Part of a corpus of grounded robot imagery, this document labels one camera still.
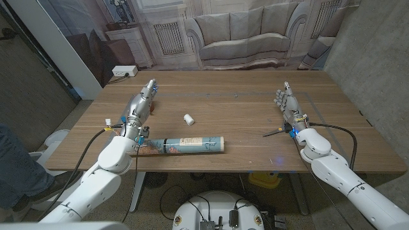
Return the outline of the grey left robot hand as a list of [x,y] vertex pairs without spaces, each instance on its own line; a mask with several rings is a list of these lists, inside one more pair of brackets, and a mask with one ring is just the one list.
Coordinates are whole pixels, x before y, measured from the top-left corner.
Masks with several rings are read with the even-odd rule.
[[158,86],[155,79],[150,80],[137,94],[128,108],[127,121],[121,129],[121,135],[131,140],[135,140],[140,128],[150,115],[152,101],[157,93]]

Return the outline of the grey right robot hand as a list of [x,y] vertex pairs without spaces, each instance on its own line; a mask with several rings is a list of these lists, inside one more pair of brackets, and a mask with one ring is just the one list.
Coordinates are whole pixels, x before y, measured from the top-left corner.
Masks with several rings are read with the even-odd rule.
[[302,112],[302,108],[287,81],[284,82],[284,90],[277,90],[274,103],[282,111],[285,122],[289,123],[297,132],[309,128],[307,116]]

